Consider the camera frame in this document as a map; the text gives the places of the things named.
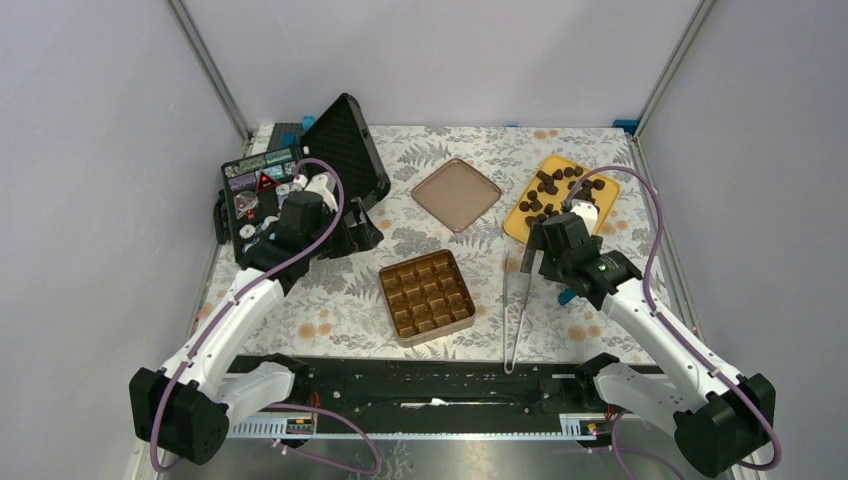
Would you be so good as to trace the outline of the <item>gold chocolate tin box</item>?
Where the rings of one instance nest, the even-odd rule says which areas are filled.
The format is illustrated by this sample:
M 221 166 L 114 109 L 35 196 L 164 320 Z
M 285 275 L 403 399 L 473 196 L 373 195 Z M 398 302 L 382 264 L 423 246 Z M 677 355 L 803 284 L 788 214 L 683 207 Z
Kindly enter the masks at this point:
M 400 346 L 473 326 L 476 307 L 453 253 L 442 249 L 382 268 L 378 279 Z

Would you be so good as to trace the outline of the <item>blue toy brick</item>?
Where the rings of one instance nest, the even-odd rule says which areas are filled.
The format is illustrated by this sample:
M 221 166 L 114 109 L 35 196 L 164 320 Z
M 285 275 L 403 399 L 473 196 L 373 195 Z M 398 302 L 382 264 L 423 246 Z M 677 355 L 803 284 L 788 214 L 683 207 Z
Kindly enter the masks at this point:
M 561 291 L 557 297 L 557 301 L 561 306 L 567 305 L 576 297 L 576 294 L 571 288 L 566 288 Z

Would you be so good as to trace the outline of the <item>brown square tin lid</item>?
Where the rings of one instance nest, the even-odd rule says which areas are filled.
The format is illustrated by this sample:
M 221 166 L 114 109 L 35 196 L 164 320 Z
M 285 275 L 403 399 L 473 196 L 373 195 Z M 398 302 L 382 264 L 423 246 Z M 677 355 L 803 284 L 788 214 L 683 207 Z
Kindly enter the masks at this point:
M 466 230 L 501 195 L 492 180 L 459 158 L 448 160 L 411 190 L 411 197 L 453 233 Z

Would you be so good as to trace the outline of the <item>yellow plastic tray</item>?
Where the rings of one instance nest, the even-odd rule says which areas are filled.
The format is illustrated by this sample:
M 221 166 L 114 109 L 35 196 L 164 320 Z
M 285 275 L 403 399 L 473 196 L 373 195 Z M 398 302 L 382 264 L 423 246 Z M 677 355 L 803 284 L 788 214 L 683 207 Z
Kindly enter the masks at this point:
M 507 236 L 525 244 L 533 223 L 564 212 L 563 202 L 574 187 L 574 201 L 588 202 L 597 211 L 594 235 L 599 235 L 619 198 L 621 187 L 609 176 L 582 177 L 590 168 L 559 155 L 547 157 L 521 191 L 518 200 L 503 221 Z

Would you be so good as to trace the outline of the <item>floral tablecloth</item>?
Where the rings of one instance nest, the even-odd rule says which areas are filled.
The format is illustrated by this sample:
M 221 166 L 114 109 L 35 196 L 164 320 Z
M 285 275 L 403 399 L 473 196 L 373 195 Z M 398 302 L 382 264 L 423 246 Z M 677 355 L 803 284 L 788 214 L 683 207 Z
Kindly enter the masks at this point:
M 371 134 L 391 178 L 388 196 L 369 213 L 384 240 L 365 253 L 314 263 L 252 331 L 245 353 L 500 362 L 504 255 L 523 247 L 505 235 L 502 224 L 519 194 L 551 155 L 590 169 L 632 162 L 628 137 L 613 128 L 374 126 Z M 452 158 L 469 163 L 502 190 L 498 202 L 459 233 L 411 197 L 420 181 Z M 470 285 L 475 322 L 404 348 L 391 327 L 378 273 L 442 249 L 454 254 Z M 649 362 L 617 323 L 581 299 L 561 306 L 559 291 L 557 284 L 532 279 L 520 362 L 580 363 L 603 352 L 627 363 Z

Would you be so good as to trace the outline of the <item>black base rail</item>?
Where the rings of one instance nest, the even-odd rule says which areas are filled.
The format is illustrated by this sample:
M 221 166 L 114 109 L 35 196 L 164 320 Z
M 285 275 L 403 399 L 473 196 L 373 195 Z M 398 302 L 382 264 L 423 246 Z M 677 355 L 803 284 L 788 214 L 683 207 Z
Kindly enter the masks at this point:
M 577 365 L 274 356 L 295 383 L 288 403 L 233 426 L 233 438 L 594 440 L 616 408 L 591 392 Z

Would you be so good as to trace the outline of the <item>black open hard case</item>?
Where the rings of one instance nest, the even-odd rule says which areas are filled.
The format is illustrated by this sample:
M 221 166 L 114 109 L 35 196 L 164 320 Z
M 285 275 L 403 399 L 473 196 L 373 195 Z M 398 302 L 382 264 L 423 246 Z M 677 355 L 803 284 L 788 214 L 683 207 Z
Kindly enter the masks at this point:
M 264 227 L 268 216 L 278 213 L 288 194 L 295 191 L 299 175 L 306 179 L 326 173 L 315 164 L 297 167 L 305 158 L 316 158 L 329 165 L 344 188 L 344 208 L 354 197 L 362 199 L 367 212 L 390 191 L 389 175 L 380 159 L 358 100 L 348 94 L 340 96 L 305 132 L 297 134 L 288 145 L 270 146 L 269 150 L 227 162 L 221 166 L 223 190 L 218 206 L 222 209 L 216 221 L 216 234 L 233 242 L 234 258 L 239 261 L 257 240 L 241 232 L 252 224 Z

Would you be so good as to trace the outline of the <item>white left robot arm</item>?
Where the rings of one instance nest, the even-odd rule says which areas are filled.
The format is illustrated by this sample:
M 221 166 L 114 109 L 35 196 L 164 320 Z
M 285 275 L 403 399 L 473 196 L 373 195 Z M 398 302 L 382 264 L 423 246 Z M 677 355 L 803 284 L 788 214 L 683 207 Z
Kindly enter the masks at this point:
M 345 188 L 332 167 L 294 180 L 281 211 L 251 249 L 253 256 L 272 239 L 284 244 L 282 258 L 269 267 L 245 267 L 235 277 L 212 317 L 156 371 L 141 368 L 130 381 L 136 436 L 147 442 L 152 469 L 168 473 L 183 460 L 202 464 L 221 448 L 232 425 L 265 409 L 323 414 L 306 405 L 307 380 L 283 364 L 266 360 L 230 384 L 227 368 L 249 334 L 313 259 L 338 258 L 358 251 L 344 233 Z

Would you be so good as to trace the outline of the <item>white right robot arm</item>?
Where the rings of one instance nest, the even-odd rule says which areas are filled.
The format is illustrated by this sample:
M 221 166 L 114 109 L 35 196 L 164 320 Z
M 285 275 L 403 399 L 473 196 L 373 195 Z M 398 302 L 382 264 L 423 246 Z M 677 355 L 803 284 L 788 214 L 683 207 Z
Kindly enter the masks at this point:
M 602 251 L 591 234 L 596 209 L 571 211 L 532 225 L 521 270 L 561 283 L 623 327 L 664 372 L 648 378 L 612 355 L 582 366 L 575 402 L 597 412 L 621 407 L 673 437 L 700 474 L 715 478 L 771 443 L 776 390 L 762 374 L 746 376 L 715 355 L 659 305 L 646 276 L 623 253 Z

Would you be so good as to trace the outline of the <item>long metal tongs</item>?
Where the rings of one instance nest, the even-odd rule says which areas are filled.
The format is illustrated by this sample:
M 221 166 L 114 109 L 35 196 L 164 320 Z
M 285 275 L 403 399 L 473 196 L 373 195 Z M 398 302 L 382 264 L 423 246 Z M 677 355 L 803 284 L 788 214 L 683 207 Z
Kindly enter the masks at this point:
M 529 301 L 531 276 L 526 266 L 526 248 L 505 252 L 502 282 L 502 368 L 506 375 L 514 372 Z

